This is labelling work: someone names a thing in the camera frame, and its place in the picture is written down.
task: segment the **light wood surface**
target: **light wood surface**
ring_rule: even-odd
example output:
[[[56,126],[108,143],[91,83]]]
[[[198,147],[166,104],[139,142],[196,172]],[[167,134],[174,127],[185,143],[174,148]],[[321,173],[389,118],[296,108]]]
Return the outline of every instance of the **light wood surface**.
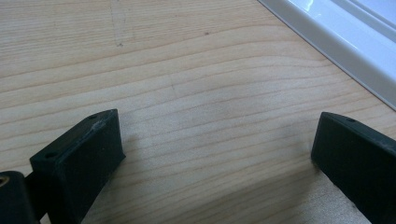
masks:
[[[396,114],[255,0],[0,2],[0,170],[120,112],[84,223],[368,223],[310,161],[320,112]]]

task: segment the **black plastic piece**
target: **black plastic piece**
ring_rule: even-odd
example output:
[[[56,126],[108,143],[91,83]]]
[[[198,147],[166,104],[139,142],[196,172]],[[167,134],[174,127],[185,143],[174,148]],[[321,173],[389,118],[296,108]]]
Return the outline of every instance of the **black plastic piece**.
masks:
[[[311,156],[372,223],[396,223],[396,141],[323,112]]]
[[[0,223],[36,224],[24,182],[19,172],[0,173]]]
[[[11,197],[6,185],[0,187],[0,216],[15,201],[18,206],[9,208],[15,220],[40,220],[48,213],[52,224],[79,224],[124,158],[117,110],[91,115],[36,153],[30,159],[33,172],[26,178],[12,172],[7,184],[19,189]],[[19,223],[9,218],[0,218],[0,223]]]

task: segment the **wooden table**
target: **wooden table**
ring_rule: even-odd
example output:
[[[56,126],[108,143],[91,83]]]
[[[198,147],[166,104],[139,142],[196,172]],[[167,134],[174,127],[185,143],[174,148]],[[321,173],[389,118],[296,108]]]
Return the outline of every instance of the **wooden table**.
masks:
[[[256,0],[1,1],[0,32],[2,171],[120,112],[84,223],[368,223],[310,150],[322,111],[392,138],[395,112]]]

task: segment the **hole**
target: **hole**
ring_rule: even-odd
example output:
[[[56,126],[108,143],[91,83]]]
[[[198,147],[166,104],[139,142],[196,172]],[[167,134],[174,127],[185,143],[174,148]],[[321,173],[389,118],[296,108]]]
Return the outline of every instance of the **hole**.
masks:
[[[5,175],[0,175],[0,188],[3,187],[6,183],[8,183],[9,177]]]
[[[46,159],[54,158],[57,155],[58,155],[58,153],[56,153],[56,152],[49,152],[49,153],[46,154]]]

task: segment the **scratch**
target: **scratch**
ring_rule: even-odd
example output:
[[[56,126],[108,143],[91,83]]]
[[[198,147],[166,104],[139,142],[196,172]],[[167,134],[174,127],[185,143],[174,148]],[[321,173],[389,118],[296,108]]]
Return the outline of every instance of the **scratch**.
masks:
[[[111,20],[113,22],[114,40],[116,46],[122,48],[122,37],[125,34],[126,15],[120,0],[110,1]]]
[[[172,76],[168,76],[168,77],[169,77],[169,80],[170,80],[170,83],[171,83],[172,93],[174,94],[175,99],[178,99],[177,90],[175,88],[175,84],[174,84],[174,81],[172,79]]]

